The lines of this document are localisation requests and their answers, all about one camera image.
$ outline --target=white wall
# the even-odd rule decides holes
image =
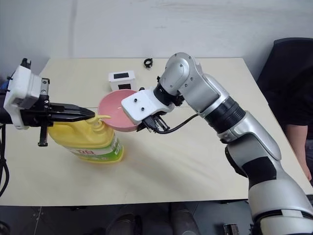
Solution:
[[[0,0],[0,72],[23,57],[243,57],[255,78],[275,39],[313,37],[311,0]]]

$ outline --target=pink bowl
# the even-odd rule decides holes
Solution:
[[[100,101],[98,106],[98,114],[111,116],[110,119],[104,118],[102,120],[114,130],[130,132],[137,129],[138,125],[134,125],[127,117],[122,109],[121,104],[123,99],[134,93],[136,93],[136,91],[129,89],[117,90],[109,93]]]

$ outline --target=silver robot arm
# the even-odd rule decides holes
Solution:
[[[212,76],[202,72],[193,57],[173,55],[157,87],[135,93],[123,100],[122,106],[134,123],[143,122],[156,131],[147,119],[172,111],[173,105],[183,100],[215,129],[227,144],[225,154],[230,164],[249,179],[249,205],[259,232],[311,234],[313,208],[300,186],[283,170],[277,143]],[[159,118],[154,121],[164,129],[163,120],[160,125]]]

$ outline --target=small white box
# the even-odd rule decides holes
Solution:
[[[132,70],[109,73],[109,82],[112,91],[120,89],[131,89],[137,91],[135,79],[135,73]]]

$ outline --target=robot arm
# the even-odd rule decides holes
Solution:
[[[154,90],[141,90],[122,101],[140,129],[166,131],[160,115],[182,102],[215,129],[235,171],[249,179],[252,219],[264,235],[311,234],[313,208],[300,186],[283,170],[275,140],[235,102],[200,64],[185,53],[173,55]]]
[[[7,90],[0,94],[0,123],[14,124],[17,129],[41,127],[38,146],[47,146],[47,127],[53,122],[80,121],[95,115],[73,104],[50,103],[50,80],[34,75],[26,58],[8,80]]]

